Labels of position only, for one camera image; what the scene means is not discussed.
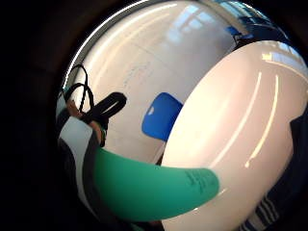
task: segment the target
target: black strap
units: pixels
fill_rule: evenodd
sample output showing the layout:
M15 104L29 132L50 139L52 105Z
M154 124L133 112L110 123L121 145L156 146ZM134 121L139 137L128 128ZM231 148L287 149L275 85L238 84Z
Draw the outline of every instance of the black strap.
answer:
M65 102L69 99L70 95L79 87L84 87L84 91L86 90L88 93L88 97L89 97L89 102L90 102L90 108L92 109L94 107L94 97L93 97L93 93L90 90L89 86L86 86L82 83L77 83L72 85L67 92L64 94L64 100Z
M86 80L85 80L85 84L84 84L85 87L84 87L84 91L83 91L83 97L81 99L81 103L80 103L80 106L79 106L79 112L82 113L83 112L83 107L84 107L84 102L85 102L85 97L86 97L86 90L88 90L88 88L89 88L89 86L88 86L88 73L87 73L85 67L82 64L75 65L74 67L71 68L70 72L73 69L75 69L75 68L82 68L84 70L85 74L86 74Z
M126 104L126 97L121 92L112 92L102 101L81 116L81 120L90 123L92 120L104 123L106 119L118 113Z

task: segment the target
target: dark background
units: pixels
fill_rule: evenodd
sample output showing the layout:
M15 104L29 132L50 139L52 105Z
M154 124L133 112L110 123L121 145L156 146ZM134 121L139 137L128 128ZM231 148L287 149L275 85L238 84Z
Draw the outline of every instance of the dark background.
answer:
M1 3L1 219L9 230L19 225L27 230L108 230L66 185L55 151L54 114L64 71L78 45L98 22L129 2L132 1ZM245 2L284 29L307 62L308 13L303 1ZM272 230L302 230L299 227L307 226L304 195Z

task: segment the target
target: blue chair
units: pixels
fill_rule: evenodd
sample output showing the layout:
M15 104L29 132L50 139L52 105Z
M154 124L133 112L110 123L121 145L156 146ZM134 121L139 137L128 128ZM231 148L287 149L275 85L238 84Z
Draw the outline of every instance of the blue chair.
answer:
M148 108L141 129L149 137L167 141L183 104L172 95L162 92Z
M233 37L233 40L236 43L238 43L238 41L241 39L253 39L253 35L251 34L243 35L234 26L228 26L225 28L225 30Z

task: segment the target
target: glossy surface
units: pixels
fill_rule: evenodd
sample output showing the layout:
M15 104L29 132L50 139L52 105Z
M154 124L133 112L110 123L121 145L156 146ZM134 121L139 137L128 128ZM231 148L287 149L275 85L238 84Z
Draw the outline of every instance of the glossy surface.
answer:
M163 221L166 231L233 230L289 162L289 122L307 104L308 72L294 49L258 41L221 60L193 90L170 133L163 166L209 167L219 194Z
M148 163L158 160L164 142L141 131L143 116L163 91L185 102L204 74L234 48L228 25L202 4L168 1L132 13L99 39L83 62L95 103L115 90L128 98L111 118L106 149ZM78 74L76 81L84 82L83 77ZM74 95L77 104L81 95L80 90Z

